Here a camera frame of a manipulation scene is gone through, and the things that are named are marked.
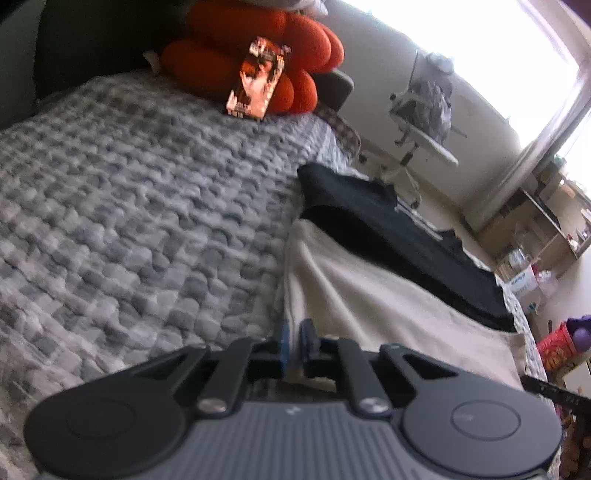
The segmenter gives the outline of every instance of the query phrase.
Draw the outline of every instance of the white blanket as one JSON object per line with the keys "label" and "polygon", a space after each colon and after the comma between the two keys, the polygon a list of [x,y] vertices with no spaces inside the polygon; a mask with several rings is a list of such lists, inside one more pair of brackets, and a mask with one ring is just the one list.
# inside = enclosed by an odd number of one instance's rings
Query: white blanket
{"label": "white blanket", "polygon": [[522,333],[492,330],[416,284],[352,255],[316,225],[298,220],[288,242],[285,313],[293,345],[300,322],[377,351],[396,342],[510,387],[525,371]]}

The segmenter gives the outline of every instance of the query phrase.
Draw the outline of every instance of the black towel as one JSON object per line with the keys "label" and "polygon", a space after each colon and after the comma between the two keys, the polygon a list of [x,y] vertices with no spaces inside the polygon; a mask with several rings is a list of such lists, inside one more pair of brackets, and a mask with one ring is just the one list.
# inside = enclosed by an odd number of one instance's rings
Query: black towel
{"label": "black towel", "polygon": [[355,255],[433,293],[484,326],[514,332],[514,318],[492,272],[478,268],[453,231],[438,241],[395,210],[392,185],[336,174],[310,163],[298,169],[304,192],[301,218],[310,220]]}

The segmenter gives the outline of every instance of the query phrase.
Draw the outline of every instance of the gray knitted blanket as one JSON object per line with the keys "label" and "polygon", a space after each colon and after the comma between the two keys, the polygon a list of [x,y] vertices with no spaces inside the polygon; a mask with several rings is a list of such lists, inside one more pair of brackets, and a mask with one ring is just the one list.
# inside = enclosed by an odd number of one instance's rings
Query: gray knitted blanket
{"label": "gray knitted blanket", "polygon": [[0,132],[0,479],[35,475],[21,432],[42,398],[269,333],[296,169],[358,149],[327,109],[239,120],[144,72]]}

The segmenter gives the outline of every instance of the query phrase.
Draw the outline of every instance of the purple object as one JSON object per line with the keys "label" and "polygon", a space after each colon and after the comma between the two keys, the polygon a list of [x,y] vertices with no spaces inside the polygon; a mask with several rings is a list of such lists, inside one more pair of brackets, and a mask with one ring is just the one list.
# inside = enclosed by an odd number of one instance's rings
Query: purple object
{"label": "purple object", "polygon": [[586,328],[577,328],[571,337],[578,352],[586,352],[591,348],[591,332]]}
{"label": "purple object", "polygon": [[591,315],[584,315],[579,319],[569,318],[566,321],[566,329],[569,331],[570,336],[573,336],[574,331],[581,327],[591,329]]}
{"label": "purple object", "polygon": [[591,348],[591,315],[579,319],[569,318],[566,321],[566,329],[578,352],[586,352]]}

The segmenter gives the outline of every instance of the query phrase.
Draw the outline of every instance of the window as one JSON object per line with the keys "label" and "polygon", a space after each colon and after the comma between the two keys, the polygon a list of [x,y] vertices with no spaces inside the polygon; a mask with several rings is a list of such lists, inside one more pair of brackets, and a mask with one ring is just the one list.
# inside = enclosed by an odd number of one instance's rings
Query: window
{"label": "window", "polygon": [[469,82],[531,142],[558,111],[578,65],[557,51],[517,0],[344,0],[454,60]]}
{"label": "window", "polygon": [[591,112],[560,148],[558,156],[566,160],[561,172],[591,196]]}

